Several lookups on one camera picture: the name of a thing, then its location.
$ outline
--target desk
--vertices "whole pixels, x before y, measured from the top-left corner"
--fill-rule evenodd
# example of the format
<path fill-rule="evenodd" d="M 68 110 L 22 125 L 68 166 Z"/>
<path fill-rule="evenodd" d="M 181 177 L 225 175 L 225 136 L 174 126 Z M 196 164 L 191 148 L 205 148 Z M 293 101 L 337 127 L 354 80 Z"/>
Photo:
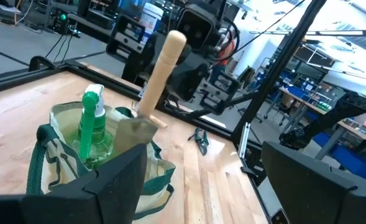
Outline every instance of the desk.
<path fill-rule="evenodd" d="M 294 99 L 298 100 L 301 104 L 300 107 L 298 108 L 298 110 L 296 111 L 296 113 L 293 115 L 293 117 L 291 118 L 291 120 L 289 121 L 289 123 L 285 126 L 283 133 L 288 130 L 290 131 L 291 129 L 296 127 L 296 124 L 300 121 L 300 119 L 304 116 L 305 112 L 307 111 L 308 108 L 314 110 L 315 112 L 324 115 L 327 112 L 324 110 L 321 110 L 320 108 L 318 108 L 315 105 L 312 105 L 311 103 L 308 103 L 307 101 L 304 101 L 300 98 L 298 98 L 297 96 L 295 96 L 294 94 L 290 93 L 289 91 L 287 91 L 284 88 L 280 88 L 280 93 L 284 93 L 287 95 L 292 96 Z M 334 132 L 334 134 L 331 136 L 330 140 L 328 140 L 328 142 L 325 144 L 325 146 L 317 153 L 317 155 L 315 156 L 316 159 L 321 160 L 326 154 L 328 154 L 328 152 L 333 148 L 334 145 L 337 144 L 337 142 L 339 141 L 339 139 L 341 137 L 343 137 L 343 135 L 349 131 L 353 134 L 355 134 L 358 138 L 362 139 L 362 140 L 366 140 L 366 135 L 362 134 L 361 132 L 359 132 L 358 130 L 356 130 L 355 128 L 345 124 L 343 121 L 339 121 L 337 123 L 339 125 L 339 128 Z"/>
<path fill-rule="evenodd" d="M 23 194 L 39 125 L 48 123 L 54 104 L 81 100 L 90 81 L 62 72 L 0 92 L 0 194 Z M 132 105 L 132 99 L 105 89 L 107 105 Z M 255 189 L 240 171 L 233 143 L 209 133 L 202 156 L 194 141 L 195 127 L 167 114 L 154 115 L 168 123 L 154 141 L 162 157 L 176 165 L 175 193 L 156 214 L 134 223 L 267 223 Z"/>

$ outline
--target spray bottle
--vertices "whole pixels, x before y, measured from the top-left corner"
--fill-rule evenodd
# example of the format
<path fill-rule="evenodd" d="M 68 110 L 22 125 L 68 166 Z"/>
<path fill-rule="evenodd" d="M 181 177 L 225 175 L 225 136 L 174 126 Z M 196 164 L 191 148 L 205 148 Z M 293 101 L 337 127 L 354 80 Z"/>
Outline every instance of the spray bottle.
<path fill-rule="evenodd" d="M 90 84 L 82 97 L 82 116 L 70 144 L 89 169 L 107 161 L 112 152 L 112 135 L 106 130 L 104 86 Z"/>

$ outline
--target gray floor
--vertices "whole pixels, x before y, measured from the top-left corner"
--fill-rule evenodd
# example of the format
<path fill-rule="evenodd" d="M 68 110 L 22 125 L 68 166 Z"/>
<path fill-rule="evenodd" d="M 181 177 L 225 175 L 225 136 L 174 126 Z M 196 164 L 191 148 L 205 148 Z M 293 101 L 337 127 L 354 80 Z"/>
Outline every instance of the gray floor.
<path fill-rule="evenodd" d="M 19 60 L 29 63 L 31 57 L 35 55 L 46 55 L 54 43 L 58 40 L 60 36 L 58 34 L 49 34 L 44 32 L 43 34 L 36 34 L 29 30 L 25 30 L 23 27 L 10 27 L 0 25 L 0 52 L 10 55 L 12 57 L 18 58 Z M 86 35 L 82 35 L 80 39 L 73 38 L 71 41 L 70 49 L 67 58 L 73 58 L 77 56 L 82 56 L 86 54 L 92 54 L 95 52 L 100 52 L 105 50 L 106 45 L 98 40 L 92 39 Z M 49 58 L 54 59 L 58 52 L 59 47 L 54 50 Z M 66 49 L 66 44 L 61 52 L 61 56 L 58 57 L 57 61 L 62 59 L 64 50 Z M 81 61 L 88 62 L 94 66 L 97 66 L 105 71 L 113 74 L 121 75 L 123 71 L 124 64 L 120 61 L 113 59 L 112 57 L 102 54 L 95 57 L 90 57 L 83 59 Z M 18 64 L 12 60 L 0 56 L 0 73 L 10 72 L 13 70 L 18 70 L 26 68 L 26 66 Z M 241 103 L 238 108 L 247 107 L 249 102 Z M 191 109 L 195 110 L 200 108 L 199 105 L 187 105 Z M 260 109 L 260 113 L 264 114 L 267 110 L 269 104 L 264 103 Z M 216 116 L 213 114 L 210 117 L 224 123 L 228 129 L 233 130 L 240 120 L 240 114 L 235 108 L 231 110 L 227 109 L 222 115 Z M 254 120 L 251 124 L 252 130 L 259 138 L 260 142 L 263 141 L 276 141 L 278 142 L 278 137 L 283 129 L 279 127 L 278 123 L 281 120 L 281 114 L 276 114 L 273 110 L 269 115 L 268 119 L 264 120 L 263 123 L 259 123 L 258 120 Z M 255 139 L 253 131 L 250 134 L 251 139 Z M 303 150 L 303 153 L 309 156 L 315 156 L 315 154 L 321 148 L 315 143 L 311 142 L 309 146 Z M 334 159 L 326 157 L 324 159 L 328 164 L 337 166 L 338 164 Z M 267 210 L 270 214 L 275 213 L 281 205 L 275 195 L 269 181 L 266 179 L 260 186 L 260 193 L 267 205 Z"/>

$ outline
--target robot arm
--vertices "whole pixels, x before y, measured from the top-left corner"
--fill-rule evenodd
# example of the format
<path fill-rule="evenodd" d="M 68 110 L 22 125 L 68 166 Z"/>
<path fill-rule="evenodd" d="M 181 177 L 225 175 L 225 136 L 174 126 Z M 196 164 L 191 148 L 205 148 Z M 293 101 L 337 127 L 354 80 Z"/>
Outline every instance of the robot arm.
<path fill-rule="evenodd" d="M 348 92 L 336 103 L 336 106 L 318 119 L 309 123 L 303 129 L 295 129 L 281 134 L 281 144 L 292 149 L 301 149 L 321 131 L 333 127 L 344 118 L 350 118 L 366 113 L 366 98 L 356 92 Z"/>

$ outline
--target wooden tabletop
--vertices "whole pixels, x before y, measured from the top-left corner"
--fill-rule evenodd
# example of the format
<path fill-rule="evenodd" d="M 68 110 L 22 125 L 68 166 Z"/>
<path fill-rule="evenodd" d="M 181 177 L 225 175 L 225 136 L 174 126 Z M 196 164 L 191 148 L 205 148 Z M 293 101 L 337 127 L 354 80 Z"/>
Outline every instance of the wooden tabletop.
<path fill-rule="evenodd" d="M 284 88 L 280 88 L 280 90 L 282 92 L 284 92 L 285 94 L 287 95 L 290 95 L 292 96 L 293 98 L 297 99 L 298 97 L 295 96 L 294 94 L 290 93 L 288 90 L 284 89 Z M 304 103 L 306 106 L 308 106 L 309 108 L 311 108 L 312 110 L 316 111 L 317 113 L 319 114 L 326 114 L 327 112 L 322 110 L 321 108 L 318 108 L 317 106 L 315 105 L 312 105 L 311 103 L 308 103 L 307 101 L 304 101 L 304 100 L 301 100 L 301 103 Z M 338 124 L 340 126 L 342 126 L 343 128 L 345 128 L 346 130 L 354 133 L 356 136 L 358 136 L 358 138 L 362 139 L 362 140 L 366 140 L 366 135 L 365 134 L 362 134 L 361 132 L 359 132 L 358 130 L 356 130 L 355 128 L 345 124 L 343 121 L 339 121 Z"/>
<path fill-rule="evenodd" d="M 48 123 L 52 105 L 81 100 L 90 81 L 63 72 L 0 92 L 0 194 L 23 194 L 35 134 Z M 132 99 L 104 90 L 105 104 L 130 108 Z M 161 211 L 134 223 L 267 223 L 233 144 L 209 133 L 202 156 L 187 138 L 195 127 L 167 114 L 154 115 L 168 123 L 154 141 L 162 157 L 176 165 L 175 193 Z"/>

